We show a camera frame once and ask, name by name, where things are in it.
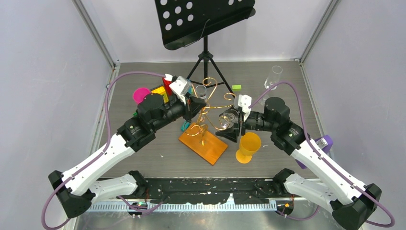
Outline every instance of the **green block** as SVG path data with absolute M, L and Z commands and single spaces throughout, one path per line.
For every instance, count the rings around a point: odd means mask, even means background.
M 233 91 L 241 91 L 242 87 L 241 87 L 241 85 L 233 85 L 233 86 L 231 86 L 231 89 Z

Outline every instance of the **wooden board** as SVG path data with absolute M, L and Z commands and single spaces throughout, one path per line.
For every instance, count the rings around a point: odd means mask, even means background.
M 198 127 L 195 127 L 193 131 L 191 131 L 194 124 L 195 123 L 192 123 L 186 130 L 188 133 L 194 133 L 194 131 L 198 129 Z M 216 161 L 221 157 L 228 147 L 227 144 L 211 134 L 209 131 L 204 134 L 204 145 L 200 143 L 202 140 L 202 135 L 192 137 L 186 133 L 183 133 L 179 137 L 179 140 L 211 165 L 216 163 Z

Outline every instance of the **gray wooden table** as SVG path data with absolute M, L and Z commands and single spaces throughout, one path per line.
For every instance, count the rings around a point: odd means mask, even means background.
M 272 66 L 279 65 L 283 68 L 282 79 L 291 81 L 298 89 L 303 103 L 305 121 L 308 132 L 313 138 L 320 136 L 315 115 L 310 103 L 309 95 L 297 62 L 220 62 L 217 63 L 223 75 L 230 85 L 242 85 L 240 94 L 248 94 L 253 100 L 264 92 L 264 81 Z M 172 75 L 187 77 L 194 63 L 124 63 L 120 73 L 134 70 L 153 71 L 158 73 L 170 73 Z M 209 76 L 221 79 L 211 64 L 209 64 Z M 203 64 L 193 74 L 192 80 L 203 80 Z M 133 92 L 139 87 L 152 88 L 161 84 L 161 79 L 150 76 L 127 76 L 116 83 L 113 99 L 110 106 L 110 119 L 112 130 L 115 132 L 126 120 L 132 117 L 136 110 L 133 101 Z M 228 92 L 224 85 L 217 87 L 210 100 L 211 106 L 230 104 L 223 99 Z M 301 125 L 299 110 L 295 95 L 287 85 L 278 86 L 270 92 L 270 96 L 281 97 L 291 109 L 291 120 Z M 263 112 L 262 105 L 255 105 L 253 111 Z M 209 117 L 215 121 L 223 109 L 211 110 Z M 283 168 L 289 168 L 303 177 L 312 178 L 315 175 L 310 170 L 302 170 L 292 157 L 273 146 L 270 133 L 257 132 L 261 137 L 263 147 L 253 156 L 248 164 L 237 162 L 235 153 L 238 144 L 224 140 L 228 144 L 217 163 L 212 166 L 200 156 L 183 145 L 179 140 L 182 134 L 180 126 L 183 119 L 169 124 L 156 133 L 156 139 L 149 145 L 134 153 L 131 157 L 121 161 L 111 168 L 104 176 L 117 177 L 126 174 L 130 170 L 139 170 L 146 178 L 148 177 L 273 177 Z M 209 131 L 215 129 L 209 125 Z M 106 141 L 106 129 L 101 143 Z

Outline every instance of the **round hole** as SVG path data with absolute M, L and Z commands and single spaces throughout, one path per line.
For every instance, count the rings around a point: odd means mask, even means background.
M 166 26 L 165 26 L 165 30 L 171 30 L 172 29 L 172 25 L 171 24 L 167 24 Z
M 164 14 L 162 15 L 165 19 L 169 18 L 170 13 L 168 11 L 165 11 Z
M 190 1 L 186 4 L 186 8 L 190 10 L 193 7 L 193 3 Z
M 175 8 L 175 13 L 180 13 L 182 11 L 182 8 L 180 6 L 177 6 Z

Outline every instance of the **purple object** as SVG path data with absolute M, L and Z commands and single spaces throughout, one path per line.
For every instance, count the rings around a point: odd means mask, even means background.
M 325 153 L 330 152 L 330 149 L 331 149 L 331 147 L 333 146 L 333 139 L 331 139 L 331 137 L 330 137 L 329 135 L 325 135 L 325 136 L 323 136 L 323 137 L 320 137 L 320 138 L 316 139 L 315 142 L 318 142 L 321 138 L 323 138 L 324 141 L 323 141 L 323 143 L 321 143 L 321 144 L 319 145 L 319 147 L 320 147 L 320 146 L 323 146 L 323 147 L 322 147 L 322 150 L 323 150 L 323 152 L 325 152 Z M 297 163 L 302 169 L 307 169 L 306 165 L 304 165 L 304 164 L 301 163 L 300 161 L 296 160 L 296 163 Z

